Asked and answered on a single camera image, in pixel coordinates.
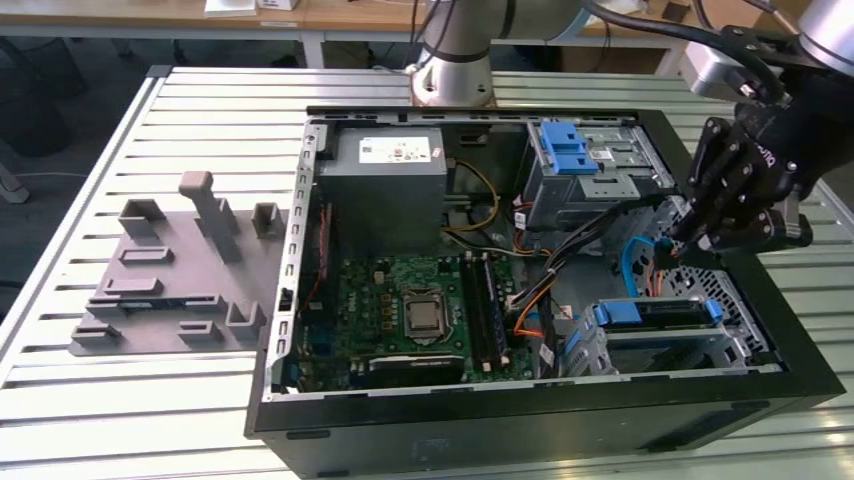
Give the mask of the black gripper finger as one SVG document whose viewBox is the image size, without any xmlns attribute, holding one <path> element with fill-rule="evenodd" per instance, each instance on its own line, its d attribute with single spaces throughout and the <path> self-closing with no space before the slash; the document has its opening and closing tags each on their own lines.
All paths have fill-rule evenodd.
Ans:
<svg viewBox="0 0 854 480">
<path fill-rule="evenodd" d="M 699 236 L 706 251 L 755 251 L 767 240 L 767 215 L 751 204 L 748 188 L 755 183 L 754 164 L 743 143 L 730 143 L 731 160 L 722 170 L 720 190 L 715 198 L 716 221 L 711 232 Z"/>
<path fill-rule="evenodd" d="M 720 190 L 722 170 L 731 160 L 730 131 L 731 124 L 724 118 L 710 117 L 706 120 L 688 168 L 690 210 L 674 224 L 672 236 L 702 236 L 711 232 L 718 216 L 715 198 Z"/>
</svg>

